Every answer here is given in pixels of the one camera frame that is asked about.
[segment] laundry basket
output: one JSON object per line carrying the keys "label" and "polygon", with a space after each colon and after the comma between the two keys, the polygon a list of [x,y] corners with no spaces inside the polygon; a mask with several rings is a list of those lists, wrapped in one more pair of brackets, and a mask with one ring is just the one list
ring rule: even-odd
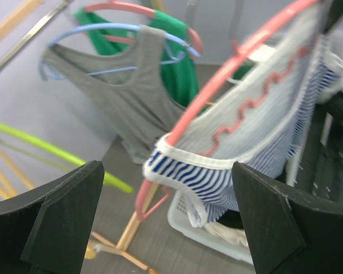
{"label": "laundry basket", "polygon": [[[287,184],[294,186],[296,183],[296,175],[300,167],[302,152],[304,151],[306,138],[300,150],[290,158],[287,162]],[[186,205],[179,191],[176,192],[170,208],[167,213],[167,220],[171,227],[182,232],[186,237],[191,238],[209,248],[215,249],[218,252],[226,254],[231,258],[239,261],[245,261],[253,265],[253,260],[249,249],[240,245],[233,245],[224,239],[211,235],[204,228],[194,228],[190,225],[188,219]]]}

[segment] floor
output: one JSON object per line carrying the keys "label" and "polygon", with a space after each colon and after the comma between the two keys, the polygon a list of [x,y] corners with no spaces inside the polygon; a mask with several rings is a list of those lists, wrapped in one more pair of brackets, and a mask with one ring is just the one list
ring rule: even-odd
{"label": "floor", "polygon": [[[216,66],[197,66],[200,85],[210,78]],[[141,166],[131,162],[120,138],[106,153],[103,164],[107,171],[132,185],[136,190],[142,182]],[[100,235],[116,243],[133,211],[137,192],[125,194],[104,187],[99,200],[93,228]],[[155,197],[162,197],[161,191]],[[128,252],[161,274],[252,274],[254,268],[186,238],[167,222],[170,199],[141,224]],[[84,260],[82,274],[142,274],[123,257],[99,253],[93,260]]]}

